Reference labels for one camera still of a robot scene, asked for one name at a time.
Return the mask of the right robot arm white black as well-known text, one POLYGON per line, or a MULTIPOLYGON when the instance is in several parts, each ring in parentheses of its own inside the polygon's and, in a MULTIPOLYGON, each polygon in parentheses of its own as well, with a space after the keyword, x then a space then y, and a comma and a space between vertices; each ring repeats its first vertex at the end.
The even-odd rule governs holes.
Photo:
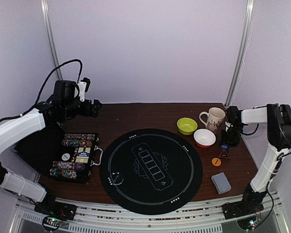
POLYGON ((225 113, 227 121, 225 129, 221 131, 220 143, 228 147, 237 146, 241 135, 250 135, 243 132, 244 126, 267 125, 268 147, 265 157, 239 203, 239 210, 247 215, 262 203, 283 159, 291 154, 291 107, 288 104, 275 103, 240 110, 236 106, 230 106, 225 113))

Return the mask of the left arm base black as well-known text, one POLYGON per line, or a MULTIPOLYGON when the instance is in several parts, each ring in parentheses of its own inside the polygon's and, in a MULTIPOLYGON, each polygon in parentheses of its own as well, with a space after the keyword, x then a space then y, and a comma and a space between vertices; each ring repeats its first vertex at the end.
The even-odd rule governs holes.
POLYGON ((76 205, 56 201, 55 194, 46 189, 45 198, 41 202, 30 200, 35 205, 34 210, 38 213, 47 214, 59 220, 74 220, 76 205))

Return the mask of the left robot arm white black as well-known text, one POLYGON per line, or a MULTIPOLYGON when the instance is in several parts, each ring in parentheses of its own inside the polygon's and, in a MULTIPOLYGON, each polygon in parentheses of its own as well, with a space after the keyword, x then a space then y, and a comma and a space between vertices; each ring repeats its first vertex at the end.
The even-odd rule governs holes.
MULTIPOLYGON (((9 147, 38 173, 57 181, 87 183, 91 175, 96 133, 66 133, 62 124, 76 116, 97 117, 102 104, 85 99, 90 85, 87 78, 79 82, 57 81, 53 94, 43 102, 0 125, 0 155, 9 147)), ((4 168, 0 162, 0 188, 27 197, 54 216, 59 203, 54 194, 4 168)))

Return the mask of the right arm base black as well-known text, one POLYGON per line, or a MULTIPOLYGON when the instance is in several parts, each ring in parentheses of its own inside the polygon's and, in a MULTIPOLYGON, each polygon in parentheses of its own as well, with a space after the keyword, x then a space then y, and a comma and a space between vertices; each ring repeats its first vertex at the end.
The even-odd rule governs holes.
POLYGON ((256 210, 264 210, 262 201, 266 194, 267 191, 255 192, 251 185, 248 184, 244 190, 241 201, 225 203, 222 206, 225 219, 254 214, 256 210))

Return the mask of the red black triangle button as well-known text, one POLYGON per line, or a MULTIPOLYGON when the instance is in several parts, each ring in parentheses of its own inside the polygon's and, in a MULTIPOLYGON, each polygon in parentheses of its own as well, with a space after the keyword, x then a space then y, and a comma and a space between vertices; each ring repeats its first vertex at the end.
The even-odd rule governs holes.
POLYGON ((226 159, 226 160, 230 160, 230 156, 228 155, 228 153, 225 150, 222 150, 222 152, 220 153, 219 159, 226 159))

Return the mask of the clear acrylic dealer puck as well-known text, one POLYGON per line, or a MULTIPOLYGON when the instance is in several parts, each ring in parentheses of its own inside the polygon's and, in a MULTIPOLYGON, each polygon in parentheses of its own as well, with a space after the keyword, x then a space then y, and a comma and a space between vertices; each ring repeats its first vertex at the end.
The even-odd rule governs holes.
POLYGON ((120 172, 112 172, 110 179, 111 179, 111 185, 114 185, 114 186, 121 185, 124 181, 123 175, 120 172))

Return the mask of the orange big blind button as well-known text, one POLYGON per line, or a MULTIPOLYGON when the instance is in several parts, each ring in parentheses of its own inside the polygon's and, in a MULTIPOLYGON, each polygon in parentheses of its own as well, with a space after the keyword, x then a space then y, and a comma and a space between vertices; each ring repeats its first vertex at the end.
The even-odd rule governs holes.
POLYGON ((213 158, 211 162, 213 166, 220 166, 222 164, 220 158, 213 158))

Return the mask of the blue small blind button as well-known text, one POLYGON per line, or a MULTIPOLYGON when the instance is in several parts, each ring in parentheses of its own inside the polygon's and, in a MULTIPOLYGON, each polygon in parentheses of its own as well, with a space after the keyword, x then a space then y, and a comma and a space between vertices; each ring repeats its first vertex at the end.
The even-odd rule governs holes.
POLYGON ((225 144, 220 145, 220 147, 221 147, 222 150, 228 150, 229 149, 229 146, 225 145, 225 144))

